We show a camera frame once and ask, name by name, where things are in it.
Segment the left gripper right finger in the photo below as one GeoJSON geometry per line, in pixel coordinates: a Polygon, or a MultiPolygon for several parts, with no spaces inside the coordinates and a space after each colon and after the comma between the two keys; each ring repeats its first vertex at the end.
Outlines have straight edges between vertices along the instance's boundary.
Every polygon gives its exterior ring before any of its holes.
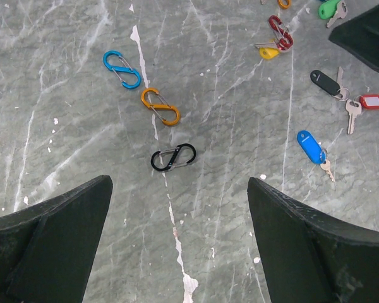
{"type": "Polygon", "coordinates": [[[248,201],[272,302],[379,302],[379,232],[251,178],[248,201]]]}

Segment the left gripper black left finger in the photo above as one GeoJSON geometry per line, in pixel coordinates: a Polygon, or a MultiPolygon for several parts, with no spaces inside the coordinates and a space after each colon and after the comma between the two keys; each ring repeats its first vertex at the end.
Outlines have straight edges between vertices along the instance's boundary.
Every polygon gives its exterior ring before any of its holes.
{"type": "Polygon", "coordinates": [[[0,217],[0,302],[82,302],[112,189],[100,175],[0,217]]]}

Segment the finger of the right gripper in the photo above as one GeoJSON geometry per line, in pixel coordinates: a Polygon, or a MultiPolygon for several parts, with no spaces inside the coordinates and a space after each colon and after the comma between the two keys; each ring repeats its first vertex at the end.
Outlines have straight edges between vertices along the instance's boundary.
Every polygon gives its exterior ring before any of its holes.
{"type": "Polygon", "coordinates": [[[335,27],[328,39],[379,73],[379,5],[335,27]]]}

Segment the green tag key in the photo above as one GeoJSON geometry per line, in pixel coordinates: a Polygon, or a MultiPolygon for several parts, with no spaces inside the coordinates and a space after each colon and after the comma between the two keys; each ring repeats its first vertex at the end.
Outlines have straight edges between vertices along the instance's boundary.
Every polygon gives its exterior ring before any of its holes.
{"type": "Polygon", "coordinates": [[[325,1],[318,9],[318,16],[322,20],[328,20],[327,28],[330,28],[338,19],[344,19],[347,14],[348,7],[344,0],[325,1]]]}

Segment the black tag key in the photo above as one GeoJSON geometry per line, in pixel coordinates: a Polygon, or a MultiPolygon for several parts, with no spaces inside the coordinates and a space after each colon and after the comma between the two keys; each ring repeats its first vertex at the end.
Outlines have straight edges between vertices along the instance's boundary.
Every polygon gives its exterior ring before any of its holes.
{"type": "Polygon", "coordinates": [[[344,70],[342,67],[338,67],[337,79],[333,80],[324,72],[320,70],[313,70],[310,73],[310,79],[315,85],[327,92],[329,95],[340,101],[346,101],[350,96],[350,92],[342,85],[343,73],[344,70]]]}

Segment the red tag key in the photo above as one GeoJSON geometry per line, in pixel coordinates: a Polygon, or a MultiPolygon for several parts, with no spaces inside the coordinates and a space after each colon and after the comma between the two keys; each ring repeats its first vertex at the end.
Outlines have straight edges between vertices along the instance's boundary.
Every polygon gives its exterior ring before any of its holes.
{"type": "Polygon", "coordinates": [[[354,132],[355,120],[361,115],[363,109],[378,110],[379,94],[358,95],[355,99],[346,101],[346,111],[349,115],[347,133],[354,132]]]}

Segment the red S-carabiner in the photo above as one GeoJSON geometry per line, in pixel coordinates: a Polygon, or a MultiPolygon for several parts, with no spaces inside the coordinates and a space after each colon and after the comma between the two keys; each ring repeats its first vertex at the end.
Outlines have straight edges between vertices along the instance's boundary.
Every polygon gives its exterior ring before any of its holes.
{"type": "Polygon", "coordinates": [[[275,15],[269,17],[268,23],[277,37],[277,47],[279,50],[288,51],[294,44],[289,29],[284,25],[282,20],[275,15]]]}

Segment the orange S-carabiner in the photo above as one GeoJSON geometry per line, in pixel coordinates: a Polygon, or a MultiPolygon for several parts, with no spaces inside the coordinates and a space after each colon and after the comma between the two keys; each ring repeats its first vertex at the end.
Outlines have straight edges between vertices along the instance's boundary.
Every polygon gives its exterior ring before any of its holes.
{"type": "Polygon", "coordinates": [[[291,6],[291,0],[277,0],[277,3],[281,9],[288,9],[291,6]]]}
{"type": "Polygon", "coordinates": [[[156,88],[144,89],[144,91],[142,91],[141,93],[141,101],[144,104],[144,106],[147,109],[152,110],[157,115],[157,117],[162,121],[162,123],[166,126],[175,126],[181,118],[180,111],[175,106],[168,104],[165,98],[160,94],[160,92],[156,88]],[[150,103],[147,100],[147,95],[149,93],[153,93],[159,99],[160,102],[156,104],[150,103]],[[168,119],[166,119],[159,113],[159,111],[163,111],[163,110],[173,112],[175,114],[175,118],[169,121],[168,119]]]}

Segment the yellow tag key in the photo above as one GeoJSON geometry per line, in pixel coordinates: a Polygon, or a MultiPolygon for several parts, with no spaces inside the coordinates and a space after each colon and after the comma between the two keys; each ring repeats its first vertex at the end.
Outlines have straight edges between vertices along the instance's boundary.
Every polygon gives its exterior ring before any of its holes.
{"type": "Polygon", "coordinates": [[[267,43],[257,43],[254,46],[259,50],[263,59],[271,60],[279,54],[289,52],[294,42],[292,40],[272,40],[267,43]]]}

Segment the black S-carabiner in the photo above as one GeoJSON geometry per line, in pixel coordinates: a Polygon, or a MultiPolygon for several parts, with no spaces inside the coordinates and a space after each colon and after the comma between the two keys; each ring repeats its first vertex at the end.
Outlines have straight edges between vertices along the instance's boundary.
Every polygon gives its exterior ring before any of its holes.
{"type": "Polygon", "coordinates": [[[168,170],[171,170],[171,169],[174,169],[176,167],[184,167],[184,166],[187,166],[189,164],[191,164],[192,162],[195,161],[195,158],[196,158],[196,149],[193,145],[189,144],[189,143],[183,143],[183,144],[180,144],[180,145],[177,145],[176,147],[174,148],[170,148],[168,150],[165,150],[165,151],[156,151],[152,157],[151,157],[151,160],[150,160],[150,165],[152,166],[153,169],[155,169],[156,171],[159,171],[159,172],[166,172],[168,170]],[[192,151],[192,157],[183,162],[183,163],[178,163],[176,162],[180,152],[182,149],[190,149],[192,151]],[[164,154],[169,154],[171,153],[172,156],[171,158],[169,159],[169,161],[167,162],[167,164],[164,166],[164,167],[158,167],[156,166],[155,164],[155,158],[158,157],[158,156],[162,156],[164,154]]]}

